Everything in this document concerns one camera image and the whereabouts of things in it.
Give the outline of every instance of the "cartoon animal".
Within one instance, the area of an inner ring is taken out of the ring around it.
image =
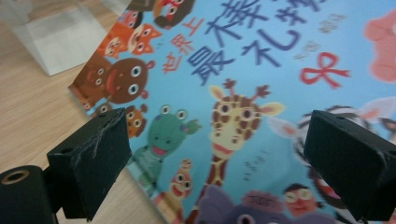
[[[126,9],[120,15],[117,23],[127,26],[130,29],[136,29],[143,20],[143,12],[141,11],[133,11]]]
[[[389,141],[396,145],[396,120],[381,119],[381,123],[390,131]]]
[[[147,120],[143,117],[143,113],[147,112],[148,107],[145,104],[140,106],[140,110],[134,105],[125,109],[129,138],[138,137],[145,130]]]
[[[134,0],[127,7],[135,11],[153,11],[154,22],[165,29],[178,25],[192,11],[195,0]]]
[[[176,114],[170,112],[169,105],[162,107],[161,114],[149,126],[148,144],[139,148],[130,161],[136,161],[143,171],[138,182],[145,189],[148,188],[148,195],[156,187],[163,159],[178,149],[187,135],[194,134],[201,128],[197,119],[184,122],[187,118],[186,110],[179,110]]]
[[[221,87],[210,87],[212,96],[217,100],[212,112],[212,133],[210,134],[213,159],[209,176],[196,204],[204,195],[207,186],[222,186],[229,159],[235,151],[242,149],[246,141],[259,129],[262,116],[275,116],[284,109],[280,103],[261,106],[254,103],[258,97],[263,98],[270,94],[267,85],[258,87],[256,94],[249,98],[235,94],[233,89],[235,82],[227,79],[224,83],[225,89],[229,90],[231,95],[225,95]],[[195,206],[188,223],[193,223],[197,214],[198,207]]]
[[[154,52],[149,41],[157,38],[162,34],[150,24],[142,24],[134,29],[128,40],[128,50],[135,55]]]
[[[87,85],[91,88],[105,89],[107,80],[107,72],[111,67],[111,63],[98,52],[94,52],[91,58],[76,78],[79,86]]]
[[[230,197],[221,187],[207,187],[200,204],[200,213],[194,223],[217,224],[333,224],[330,216],[310,213],[294,220],[283,214],[282,202],[271,193],[250,191],[242,199],[242,203],[234,205]]]
[[[192,11],[195,0],[161,0],[154,6],[154,22],[162,28],[170,29],[178,25]]]
[[[364,34],[373,41],[376,58],[371,64],[373,75],[381,81],[396,82],[396,9],[367,23]]]
[[[145,87],[149,77],[149,69],[154,67],[154,61],[145,64],[137,58],[127,58],[117,61],[108,71],[105,97],[114,104],[131,102],[139,96],[148,97]]]
[[[99,105],[95,109],[95,111],[91,114],[91,118],[94,118],[98,115],[106,113],[107,111],[112,110],[112,109],[113,109],[113,106],[109,102],[105,102],[105,103]]]
[[[92,109],[104,97],[103,91],[110,67],[111,63],[95,52],[69,87],[86,111]]]
[[[87,85],[79,85],[76,79],[68,89],[74,93],[85,111],[91,110],[96,103],[103,98],[102,90]]]
[[[286,207],[294,217],[301,217],[323,207],[322,203],[317,202],[312,191],[301,184],[288,186],[283,195]]]
[[[124,52],[128,49],[127,43],[124,41],[123,36],[128,35],[128,29],[123,29],[117,23],[111,28],[108,34],[100,43],[97,48],[97,52],[102,56],[118,59],[120,52]]]
[[[189,197],[192,191],[191,166],[190,159],[183,160],[180,169],[178,169],[169,185],[169,191],[160,193],[153,200],[168,223],[183,223],[183,205],[181,202]]]
[[[359,124],[363,128],[374,131],[371,123],[379,122],[379,118],[387,118],[391,116],[396,110],[396,97],[381,98],[369,102],[360,110],[350,106],[333,106],[326,111],[329,113],[337,114],[353,122]],[[308,167],[308,176],[313,180],[318,193],[329,205],[333,206],[336,210],[336,215],[342,223],[358,223],[347,210],[347,207],[341,201],[341,198],[334,192],[334,190],[323,180],[323,178],[311,167],[304,157],[304,144],[306,134],[309,128],[309,121],[311,114],[304,115],[298,122],[297,126],[283,120],[269,118],[271,129],[280,136],[292,139],[293,147],[297,159],[305,166]]]

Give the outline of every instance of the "cartoon giraffe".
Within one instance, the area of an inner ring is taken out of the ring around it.
[[[224,94],[221,87],[211,86],[212,96],[218,100],[212,112],[212,141],[213,159],[210,173],[201,191],[201,195],[195,203],[186,223],[193,223],[198,216],[198,204],[210,185],[222,186],[227,163],[235,151],[243,148],[256,130],[260,127],[262,116],[274,116],[281,113],[284,106],[280,103],[269,103],[258,106],[254,101],[264,98],[270,92],[268,85],[257,88],[256,94],[248,98],[235,94],[233,86],[235,81],[227,79],[224,88],[230,91],[230,95]]]

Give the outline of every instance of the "black clamp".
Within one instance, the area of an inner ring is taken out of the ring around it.
[[[22,166],[0,174],[1,223],[92,220],[131,157],[124,109],[91,119],[47,154],[49,167]]]
[[[389,220],[396,206],[395,145],[340,115],[315,110],[304,155],[356,220]]]

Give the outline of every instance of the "giraffe horns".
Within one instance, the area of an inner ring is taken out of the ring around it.
[[[269,95],[271,92],[268,91],[269,86],[268,85],[263,85],[257,88],[256,94],[250,98],[250,100],[253,102],[257,99],[257,97],[264,98],[265,96]]]
[[[225,88],[225,89],[229,89],[231,95],[235,95],[235,90],[233,89],[233,86],[235,85],[235,83],[236,83],[236,81],[235,81],[235,80],[232,80],[232,79],[230,79],[230,78],[227,78],[227,79],[225,80],[224,88]]]

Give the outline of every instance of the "giraffe ears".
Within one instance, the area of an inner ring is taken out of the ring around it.
[[[215,97],[215,99],[221,100],[224,97],[224,92],[222,88],[218,86],[210,86],[209,89],[210,89],[210,93],[212,94],[213,97]]]
[[[260,107],[260,112],[265,116],[275,116],[283,112],[285,106],[280,103],[269,103]]]

